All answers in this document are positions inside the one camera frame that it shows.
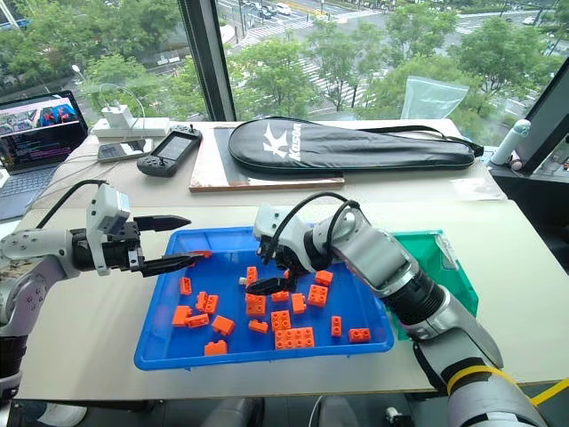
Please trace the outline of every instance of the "white table surface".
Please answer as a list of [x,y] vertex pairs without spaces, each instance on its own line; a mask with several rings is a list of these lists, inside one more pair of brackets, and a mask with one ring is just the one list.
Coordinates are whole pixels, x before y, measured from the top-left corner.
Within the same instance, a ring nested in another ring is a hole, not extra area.
[[[313,205],[316,221],[336,205]],[[505,371],[521,383],[569,376],[569,278],[517,206],[507,200],[364,203],[374,225],[438,230],[480,299],[478,319],[500,346]],[[192,228],[250,225],[255,206],[135,208],[134,214],[179,214]],[[45,211],[32,210],[21,227]],[[64,208],[48,228],[84,226],[84,209]],[[146,232],[148,258],[169,233]],[[22,364],[21,399],[191,399],[205,397],[424,391],[430,386],[409,342],[386,353],[288,359],[145,372],[132,362],[155,278],[113,271],[60,282],[50,291]]]
[[[0,167],[0,188],[2,188],[2,186],[6,182],[6,180],[8,179],[8,176],[9,175],[5,171],[5,169]],[[16,229],[16,227],[18,226],[19,222],[20,222],[20,218],[18,218],[16,220],[0,221],[0,238],[3,238],[4,236],[12,233]]]
[[[430,125],[441,132],[461,136],[449,119],[439,120],[374,120],[357,122],[321,122],[347,128],[369,128],[393,125]],[[202,132],[202,143],[212,141],[215,126],[235,126],[231,123],[199,122],[196,129]],[[413,136],[429,138],[428,133],[413,133]],[[197,150],[182,164],[172,178],[158,178],[141,173],[136,167],[136,159],[113,164],[96,164],[96,154],[100,142],[91,135],[76,149],[68,161],[53,176],[53,181],[63,180],[50,187],[45,195],[56,189],[59,192],[37,200],[34,208],[49,208],[75,182],[94,177],[111,182],[117,189],[129,195],[133,206],[188,206],[188,205],[257,205],[262,194],[263,200],[279,205],[295,205],[317,189],[224,191],[215,193],[190,193],[189,180],[196,160]],[[70,173],[73,176],[65,179]],[[346,197],[360,202],[391,201],[451,201],[451,200],[495,200],[506,199],[500,187],[494,182],[486,167],[478,160],[467,169],[447,171],[386,171],[345,173],[346,184],[337,191]],[[84,208],[91,200],[88,189],[80,189],[65,204],[66,207]]]

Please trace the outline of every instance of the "laptop screen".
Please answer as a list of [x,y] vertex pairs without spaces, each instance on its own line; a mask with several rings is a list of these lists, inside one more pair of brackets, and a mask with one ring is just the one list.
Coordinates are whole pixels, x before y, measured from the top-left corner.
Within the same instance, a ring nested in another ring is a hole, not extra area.
[[0,160],[9,173],[58,164],[86,135],[69,92],[0,105]]

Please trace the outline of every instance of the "yellow cable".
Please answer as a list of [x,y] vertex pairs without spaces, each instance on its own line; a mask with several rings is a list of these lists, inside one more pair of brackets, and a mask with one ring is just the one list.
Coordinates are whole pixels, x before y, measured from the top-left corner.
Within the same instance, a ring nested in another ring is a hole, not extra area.
[[500,369],[496,367],[487,367],[487,366],[476,366],[476,367],[465,367],[461,371],[454,374],[451,379],[449,380],[448,384],[446,385],[446,393],[448,395],[451,394],[451,390],[453,389],[454,385],[465,376],[476,374],[478,372],[488,372],[490,374],[499,375],[502,378],[510,381],[512,384],[516,385],[516,382],[506,373],[502,372]]
[[552,398],[553,396],[555,396],[559,392],[563,391],[567,387],[569,387],[569,378],[565,378],[564,380],[561,380],[559,383],[549,387],[547,390],[541,392],[540,394],[531,398],[530,400],[532,401],[532,403],[535,406],[541,405],[547,399]]

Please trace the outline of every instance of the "wooden board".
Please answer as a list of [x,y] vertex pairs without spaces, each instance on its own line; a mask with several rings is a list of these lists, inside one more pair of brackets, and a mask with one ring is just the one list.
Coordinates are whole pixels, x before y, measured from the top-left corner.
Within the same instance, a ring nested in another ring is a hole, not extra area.
[[258,173],[238,165],[228,151],[233,127],[204,129],[189,190],[321,189],[344,184],[341,173]]

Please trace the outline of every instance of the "window frame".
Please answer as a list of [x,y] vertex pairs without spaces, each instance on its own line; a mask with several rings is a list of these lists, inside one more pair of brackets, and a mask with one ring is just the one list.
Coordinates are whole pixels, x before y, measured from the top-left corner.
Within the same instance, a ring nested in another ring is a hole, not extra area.
[[531,174],[569,132],[569,58],[555,74],[540,98],[527,113],[532,127],[516,148],[522,173]]
[[209,119],[235,121],[215,0],[178,0],[178,5]]

